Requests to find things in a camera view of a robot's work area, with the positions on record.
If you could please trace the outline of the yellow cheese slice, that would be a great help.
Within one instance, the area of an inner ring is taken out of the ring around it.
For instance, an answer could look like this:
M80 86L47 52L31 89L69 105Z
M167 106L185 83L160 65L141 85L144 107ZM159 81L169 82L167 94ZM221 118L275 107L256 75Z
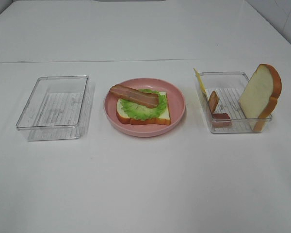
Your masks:
M195 72L195 76L196 76L196 78L197 78L197 80L198 80L198 83L199 83L199 89L200 89L200 91L202 92L202 94L204 95L205 100L208 101L208 100L209 100L209 99L208 99L208 95L207 95L206 90L205 90L205 88L204 88L204 84L203 84L203 82L202 82L202 79L201 79L200 73L199 73L195 68L194 68L194 72Z

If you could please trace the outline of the pink round plate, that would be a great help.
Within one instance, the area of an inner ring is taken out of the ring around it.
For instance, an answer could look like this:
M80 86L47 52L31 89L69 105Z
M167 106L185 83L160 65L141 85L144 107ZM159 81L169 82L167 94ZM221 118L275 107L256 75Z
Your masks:
M107 94L104 100L104 110L111 125L122 133L136 137L153 137L164 134L175 128L186 110L186 103L183 93L171 83L155 78L135 78L121 83L134 89L151 89L165 91L167 93L169 113L171 117L170 125L131 125L121 123L116 116L116 104L118 98L112 94Z

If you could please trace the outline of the clear plastic tray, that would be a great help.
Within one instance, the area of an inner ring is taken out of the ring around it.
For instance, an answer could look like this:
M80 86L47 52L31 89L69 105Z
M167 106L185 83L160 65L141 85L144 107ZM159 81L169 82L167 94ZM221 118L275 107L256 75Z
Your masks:
M215 113L227 113L230 116L231 126L227 128L215 128L212 123L214 119L211 116L208 101L199 89L198 80L195 83L200 103L211 133L254 133L250 127L250 119L244 115L239 98L249 82L244 72L199 72L208 99L212 91L215 91L219 97L219 103ZM272 120L269 115L265 120L266 124Z
M88 76L40 77L16 129L27 141L78 139L87 133L94 90Z

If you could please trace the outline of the bacon strip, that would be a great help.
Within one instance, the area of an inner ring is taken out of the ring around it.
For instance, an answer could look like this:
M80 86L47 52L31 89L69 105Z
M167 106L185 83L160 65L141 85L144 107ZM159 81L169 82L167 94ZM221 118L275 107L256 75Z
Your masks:
M120 84L112 86L109 92L118 98L128 100L148 108L155 108L159 105L159 97L157 94L141 92Z
M215 91L212 91L208 100L211 116L214 119L212 125L215 128L227 128L230 127L230 116L227 113L215 113L216 107L219 103L219 97Z

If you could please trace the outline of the right clear plastic tray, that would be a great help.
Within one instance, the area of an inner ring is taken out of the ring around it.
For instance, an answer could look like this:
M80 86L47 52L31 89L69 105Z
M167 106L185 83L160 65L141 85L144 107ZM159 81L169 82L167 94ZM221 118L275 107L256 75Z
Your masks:
M230 116L231 126L227 128L215 128L212 123L214 119L211 116L208 101L199 89L198 80L195 83L200 103L211 133L254 133L250 127L250 119L244 115L239 98L249 82L244 72L199 72L208 99L212 91L215 91L219 97L219 103L215 113L227 113ZM269 115L265 120L266 124L272 120Z

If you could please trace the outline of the green lettuce leaf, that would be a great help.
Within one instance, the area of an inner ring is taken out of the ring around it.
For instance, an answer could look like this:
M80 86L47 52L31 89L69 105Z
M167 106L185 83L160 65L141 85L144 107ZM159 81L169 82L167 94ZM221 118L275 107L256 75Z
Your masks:
M165 91L153 91L150 89L139 89L139 91L157 94L159 97L159 105L155 108L148 108L128 100L118 99L116 110L120 116L141 121L152 118L170 119L167 94Z

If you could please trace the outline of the bread slice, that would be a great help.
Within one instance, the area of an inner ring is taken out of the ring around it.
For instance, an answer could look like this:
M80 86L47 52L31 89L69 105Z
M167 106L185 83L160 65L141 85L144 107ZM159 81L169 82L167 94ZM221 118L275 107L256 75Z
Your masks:
M260 64L239 99L253 132L263 130L265 119L275 109L281 90L282 82L277 70L269 64Z
M139 91L157 94L159 97L159 105L155 108L148 108L128 100L118 99L116 104L116 115L118 120L123 124L130 125L170 125L171 117L167 93L150 89L139 89Z

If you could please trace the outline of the left clear plastic tray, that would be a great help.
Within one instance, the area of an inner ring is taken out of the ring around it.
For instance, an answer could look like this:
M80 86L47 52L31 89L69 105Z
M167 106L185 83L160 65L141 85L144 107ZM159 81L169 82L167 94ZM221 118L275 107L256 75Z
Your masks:
M88 76L40 77L16 129L27 141L78 139L87 133L94 90Z

